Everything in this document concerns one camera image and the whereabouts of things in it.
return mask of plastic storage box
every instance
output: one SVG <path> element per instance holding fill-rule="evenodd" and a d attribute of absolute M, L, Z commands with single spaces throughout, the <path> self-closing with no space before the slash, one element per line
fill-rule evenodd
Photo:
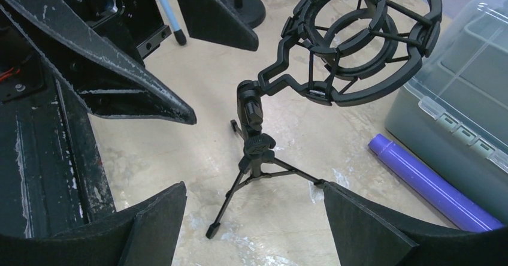
<path fill-rule="evenodd" d="M 385 126 L 508 225 L 508 0 L 474 0 L 459 13 Z"/>

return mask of beige floor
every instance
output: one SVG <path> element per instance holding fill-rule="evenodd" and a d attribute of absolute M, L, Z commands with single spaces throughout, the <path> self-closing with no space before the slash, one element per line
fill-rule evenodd
<path fill-rule="evenodd" d="M 241 158 L 242 141 L 229 126 L 236 118 L 236 85 L 255 79 L 274 62 L 280 30 L 299 0 L 263 1 L 267 18 L 255 30 L 260 40 L 257 52 L 193 39 L 180 47 L 170 37 L 146 61 L 154 75 L 193 106 L 197 125 L 91 117 L 119 210 L 173 183 L 186 183 L 188 203 L 173 265 L 339 264 L 323 194 L 299 177 L 264 180 L 242 189 L 230 204 L 216 238 L 210 241 L 204 237 L 237 175 Z M 425 11 L 422 1 L 396 1 Z M 171 2 L 183 22 L 176 0 Z M 335 0 L 318 21 L 330 25 L 355 5 L 356 0 Z M 391 14 L 400 22 L 401 32 L 413 23 Z M 379 46 L 375 41 L 356 60 L 343 63 L 358 63 L 375 54 Z M 302 50 L 293 52 L 289 72 L 305 77 L 307 57 Z M 316 67 L 316 76 L 325 74 L 321 66 Z M 280 159 L 403 213 L 450 225 L 367 151 L 367 143 L 377 133 L 387 134 L 383 120 L 393 99 L 394 95 L 389 95 L 358 107 L 323 107 L 285 90 L 264 98 L 264 129 L 277 140 Z M 277 170 L 273 166 L 264 169 Z"/>

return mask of purple cylinder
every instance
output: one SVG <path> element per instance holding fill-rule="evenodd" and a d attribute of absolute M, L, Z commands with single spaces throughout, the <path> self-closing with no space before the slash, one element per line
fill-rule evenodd
<path fill-rule="evenodd" d="M 503 227 L 496 218 L 465 197 L 397 143 L 378 134 L 368 146 L 386 166 L 460 229 L 485 232 Z"/>

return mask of light blue stick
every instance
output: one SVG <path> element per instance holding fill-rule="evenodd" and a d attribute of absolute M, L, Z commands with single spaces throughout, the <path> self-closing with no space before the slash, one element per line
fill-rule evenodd
<path fill-rule="evenodd" d="M 159 0 L 162 4 L 162 8 L 164 9 L 164 12 L 166 13 L 166 16 L 168 17 L 168 20 L 170 21 L 171 29 L 173 32 L 180 30 L 180 25 L 178 24 L 178 21 L 176 20 L 176 17 L 173 14 L 173 10 L 171 9 L 170 3 L 168 0 Z"/>

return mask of tripod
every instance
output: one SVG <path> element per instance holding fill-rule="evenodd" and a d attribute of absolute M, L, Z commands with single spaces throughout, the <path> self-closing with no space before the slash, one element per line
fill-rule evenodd
<path fill-rule="evenodd" d="M 323 179 L 317 179 L 275 157 L 275 152 L 272 150 L 276 145 L 275 140 L 268 134 L 261 132 L 263 123 L 261 96 L 263 94 L 258 81 L 246 80 L 238 85 L 237 110 L 241 127 L 235 120 L 231 121 L 231 127 L 233 131 L 238 133 L 244 140 L 244 156 L 240 160 L 240 163 L 238 163 L 240 173 L 235 179 L 231 190 L 226 193 L 226 201 L 222 204 L 217 218 L 215 218 L 215 221 L 208 228 L 206 237 L 209 239 L 212 239 L 219 230 L 220 220 L 224 212 L 226 212 L 233 194 L 251 182 L 292 174 L 296 174 L 311 181 L 315 186 L 321 189 L 326 182 Z M 265 173 L 261 171 L 262 164 L 275 164 L 284 168 L 286 171 Z M 242 182 L 243 177 L 249 173 L 250 176 Z"/>

